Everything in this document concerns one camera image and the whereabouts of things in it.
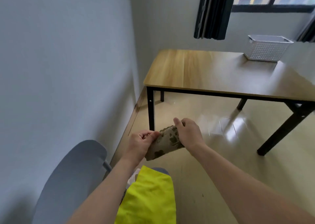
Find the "floor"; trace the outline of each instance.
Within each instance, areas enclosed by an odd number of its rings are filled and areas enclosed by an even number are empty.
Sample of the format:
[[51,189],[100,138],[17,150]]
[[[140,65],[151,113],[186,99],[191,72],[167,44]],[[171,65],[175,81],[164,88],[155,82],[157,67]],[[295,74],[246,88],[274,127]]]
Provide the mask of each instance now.
[[[156,130],[188,117],[200,127],[208,146],[254,178],[315,215],[315,115],[309,115],[265,157],[256,150],[292,114],[284,103],[248,100],[237,111],[239,99],[155,93]],[[149,129],[147,98],[140,106],[130,134]],[[128,137],[123,138],[111,162],[121,157]],[[200,164],[180,149],[140,166],[169,171],[175,190],[177,223],[237,223],[211,179]]]

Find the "person's right arm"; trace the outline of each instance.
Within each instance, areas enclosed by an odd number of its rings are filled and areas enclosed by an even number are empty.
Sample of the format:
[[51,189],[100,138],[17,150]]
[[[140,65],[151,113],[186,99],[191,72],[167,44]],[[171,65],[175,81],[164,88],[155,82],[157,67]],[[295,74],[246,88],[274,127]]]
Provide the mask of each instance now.
[[305,210],[285,200],[208,147],[199,126],[174,118],[179,139],[205,169],[239,223],[315,223]]

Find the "window frame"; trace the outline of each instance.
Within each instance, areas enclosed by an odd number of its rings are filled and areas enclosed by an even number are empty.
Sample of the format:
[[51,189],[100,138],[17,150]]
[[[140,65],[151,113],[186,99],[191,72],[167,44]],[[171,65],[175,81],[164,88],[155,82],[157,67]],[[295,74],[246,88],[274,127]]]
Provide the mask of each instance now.
[[231,12],[260,12],[260,13],[312,13],[314,5],[284,5],[274,4],[275,0],[269,0],[264,5],[233,5]]

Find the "table leg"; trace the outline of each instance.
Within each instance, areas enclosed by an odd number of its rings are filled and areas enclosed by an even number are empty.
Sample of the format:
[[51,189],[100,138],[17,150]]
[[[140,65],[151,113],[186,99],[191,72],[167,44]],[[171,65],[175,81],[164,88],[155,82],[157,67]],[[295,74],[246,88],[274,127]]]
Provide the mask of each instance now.
[[297,108],[296,112],[292,114],[283,125],[278,128],[273,135],[257,150],[257,153],[264,156],[268,153],[276,144],[282,140],[288,133],[290,133],[299,123],[303,121],[311,112],[315,109],[315,103],[309,102],[302,104]]
[[246,103],[247,99],[241,99],[241,101],[238,103],[237,109],[241,111]]
[[161,102],[164,102],[164,91],[161,91]]
[[147,86],[147,96],[148,96],[148,112],[149,112],[149,128],[150,130],[155,130],[154,124],[154,90],[152,87]]

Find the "forearm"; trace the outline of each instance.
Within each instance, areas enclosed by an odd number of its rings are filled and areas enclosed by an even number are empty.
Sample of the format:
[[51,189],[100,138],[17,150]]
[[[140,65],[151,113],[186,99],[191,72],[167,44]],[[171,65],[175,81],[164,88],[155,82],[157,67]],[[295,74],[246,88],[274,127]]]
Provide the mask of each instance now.
[[313,223],[315,218],[246,174],[218,153],[199,146],[203,166],[239,223]]
[[134,168],[134,164],[122,158],[75,211],[67,224],[114,223],[127,181]]

